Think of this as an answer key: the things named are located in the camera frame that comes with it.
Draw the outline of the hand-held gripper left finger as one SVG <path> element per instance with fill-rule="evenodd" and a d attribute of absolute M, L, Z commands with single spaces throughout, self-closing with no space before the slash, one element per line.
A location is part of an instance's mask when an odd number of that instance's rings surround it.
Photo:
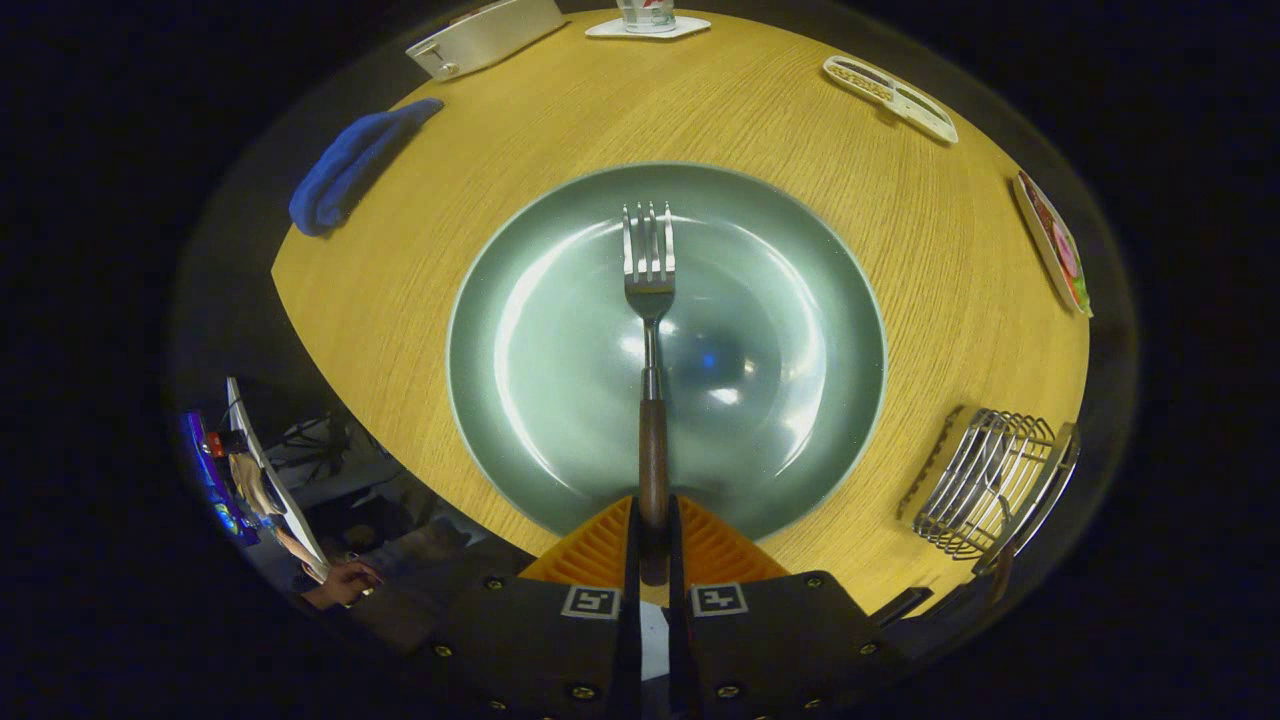
<path fill-rule="evenodd" d="M 462 719 L 639 719 L 635 501 L 621 498 L 517 574 L 488 574 L 425 644 L 425 684 Z"/>

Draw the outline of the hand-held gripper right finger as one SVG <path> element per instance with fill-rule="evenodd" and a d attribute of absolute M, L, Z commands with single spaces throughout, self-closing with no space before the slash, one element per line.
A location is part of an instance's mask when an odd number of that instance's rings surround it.
<path fill-rule="evenodd" d="M 669 702 L 680 719 L 835 719 L 905 653 L 827 571 L 792 574 L 686 498 L 669 501 Z"/>

